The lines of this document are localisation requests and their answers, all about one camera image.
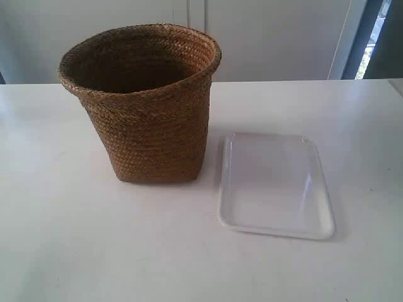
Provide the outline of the white rectangular plastic tray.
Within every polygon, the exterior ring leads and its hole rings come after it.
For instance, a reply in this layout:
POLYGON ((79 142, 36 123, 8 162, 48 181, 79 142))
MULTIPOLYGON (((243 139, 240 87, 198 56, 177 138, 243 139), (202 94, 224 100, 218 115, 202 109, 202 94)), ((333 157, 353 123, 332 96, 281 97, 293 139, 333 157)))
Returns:
POLYGON ((331 238, 336 224, 315 143, 301 135, 227 135, 218 218, 237 232, 331 238))

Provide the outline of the brown woven wicker basket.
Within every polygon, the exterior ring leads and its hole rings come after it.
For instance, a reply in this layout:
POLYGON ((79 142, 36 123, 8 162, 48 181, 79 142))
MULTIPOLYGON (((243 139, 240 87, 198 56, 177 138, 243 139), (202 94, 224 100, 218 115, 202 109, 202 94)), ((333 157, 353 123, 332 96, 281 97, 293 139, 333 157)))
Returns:
POLYGON ((212 77, 222 51, 169 23, 114 28, 68 50, 57 69, 123 182, 194 181, 203 165, 212 77))

